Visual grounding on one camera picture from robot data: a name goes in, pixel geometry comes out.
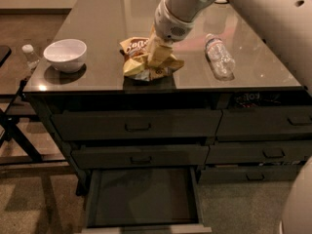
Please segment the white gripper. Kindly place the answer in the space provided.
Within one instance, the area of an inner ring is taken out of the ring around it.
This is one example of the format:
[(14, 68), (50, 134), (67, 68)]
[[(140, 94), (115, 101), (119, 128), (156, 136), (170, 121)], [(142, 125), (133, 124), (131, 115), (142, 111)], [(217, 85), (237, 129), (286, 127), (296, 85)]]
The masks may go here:
[(184, 40), (193, 26), (193, 22), (185, 22), (172, 15), (165, 0), (161, 0), (155, 11), (154, 26), (151, 27), (146, 47), (147, 64), (150, 67), (167, 66), (170, 63), (173, 48), (172, 44), (166, 41)]

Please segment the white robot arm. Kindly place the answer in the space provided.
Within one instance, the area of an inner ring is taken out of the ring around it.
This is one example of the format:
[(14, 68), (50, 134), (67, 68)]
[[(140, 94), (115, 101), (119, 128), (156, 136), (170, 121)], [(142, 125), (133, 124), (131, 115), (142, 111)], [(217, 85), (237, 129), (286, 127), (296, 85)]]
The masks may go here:
[[(312, 0), (228, 0), (265, 41), (304, 90), (312, 93)], [(161, 0), (157, 35), (190, 30), (209, 0)], [(311, 234), (312, 163), (294, 183), (224, 183), (200, 187), (204, 214), (214, 234)]]

